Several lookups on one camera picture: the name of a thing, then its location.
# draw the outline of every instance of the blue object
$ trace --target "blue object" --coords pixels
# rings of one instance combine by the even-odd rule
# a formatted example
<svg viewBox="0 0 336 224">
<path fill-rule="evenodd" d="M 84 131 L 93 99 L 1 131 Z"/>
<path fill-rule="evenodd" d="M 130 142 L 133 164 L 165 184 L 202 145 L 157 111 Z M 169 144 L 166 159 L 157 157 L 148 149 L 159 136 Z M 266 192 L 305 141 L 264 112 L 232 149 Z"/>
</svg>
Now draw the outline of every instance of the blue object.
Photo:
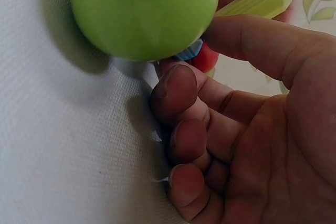
<svg viewBox="0 0 336 224">
<path fill-rule="evenodd" d="M 183 52 L 180 52 L 175 57 L 183 61 L 191 60 L 192 58 L 195 58 L 199 54 L 202 48 L 202 45 L 203 45 L 203 41 L 201 39 L 198 39 L 190 47 L 185 49 Z"/>
</svg>

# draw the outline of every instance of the red object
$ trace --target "red object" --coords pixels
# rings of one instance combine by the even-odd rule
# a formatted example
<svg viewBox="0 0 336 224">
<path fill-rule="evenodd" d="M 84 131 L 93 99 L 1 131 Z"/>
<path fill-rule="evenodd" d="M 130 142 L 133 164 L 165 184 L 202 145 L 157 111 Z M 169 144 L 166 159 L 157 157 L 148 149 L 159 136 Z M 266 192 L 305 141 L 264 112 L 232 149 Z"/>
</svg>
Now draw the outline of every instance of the red object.
<svg viewBox="0 0 336 224">
<path fill-rule="evenodd" d="M 218 61 L 219 53 L 212 51 L 210 47 L 203 42 L 198 55 L 191 60 L 186 61 L 203 73 L 210 72 Z"/>
</svg>

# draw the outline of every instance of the palm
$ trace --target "palm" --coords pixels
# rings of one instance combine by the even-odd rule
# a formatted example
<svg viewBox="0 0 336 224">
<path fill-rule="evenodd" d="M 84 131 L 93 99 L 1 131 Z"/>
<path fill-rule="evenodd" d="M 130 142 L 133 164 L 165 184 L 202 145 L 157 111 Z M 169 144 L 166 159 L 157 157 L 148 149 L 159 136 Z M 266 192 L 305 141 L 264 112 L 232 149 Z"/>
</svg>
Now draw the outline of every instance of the palm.
<svg viewBox="0 0 336 224">
<path fill-rule="evenodd" d="M 333 222 L 336 189 L 306 159 L 285 104 L 286 96 L 268 99 L 237 144 L 222 223 Z"/>
<path fill-rule="evenodd" d="M 204 39 L 291 91 L 233 91 L 186 63 L 161 62 L 151 107 L 174 127 L 169 158 L 185 164 L 170 177 L 172 204 L 192 224 L 333 223 L 335 38 L 243 16 L 214 20 Z"/>
</svg>

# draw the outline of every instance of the skin wrinkle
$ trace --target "skin wrinkle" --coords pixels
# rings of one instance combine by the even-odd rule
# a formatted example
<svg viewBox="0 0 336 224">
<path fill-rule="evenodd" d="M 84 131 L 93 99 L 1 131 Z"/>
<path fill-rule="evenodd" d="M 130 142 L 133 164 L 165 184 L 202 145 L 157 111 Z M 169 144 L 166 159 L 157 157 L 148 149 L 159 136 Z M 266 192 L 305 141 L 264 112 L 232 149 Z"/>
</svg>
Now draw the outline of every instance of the skin wrinkle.
<svg viewBox="0 0 336 224">
<path fill-rule="evenodd" d="M 209 205 L 210 200 L 211 200 L 211 193 L 209 193 L 209 195 L 208 195 L 208 199 L 207 199 L 207 201 L 206 201 L 204 207 L 200 210 L 200 212 L 197 213 L 197 214 L 194 216 L 194 218 L 192 218 L 191 220 L 187 220 L 187 221 L 192 221 L 192 220 L 196 219 L 197 216 L 199 216 L 199 215 L 203 212 L 203 210 L 206 209 L 206 207 Z"/>
</svg>

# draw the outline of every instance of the toy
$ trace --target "toy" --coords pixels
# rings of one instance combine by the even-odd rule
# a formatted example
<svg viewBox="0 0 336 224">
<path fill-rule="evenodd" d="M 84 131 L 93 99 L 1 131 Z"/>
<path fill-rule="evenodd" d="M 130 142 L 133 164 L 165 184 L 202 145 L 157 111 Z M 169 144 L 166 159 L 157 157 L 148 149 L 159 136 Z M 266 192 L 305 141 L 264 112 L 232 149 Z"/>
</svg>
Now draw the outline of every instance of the toy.
<svg viewBox="0 0 336 224">
<path fill-rule="evenodd" d="M 71 0 L 81 31 L 104 52 L 136 61 L 168 58 L 199 39 L 218 0 Z"/>
</svg>

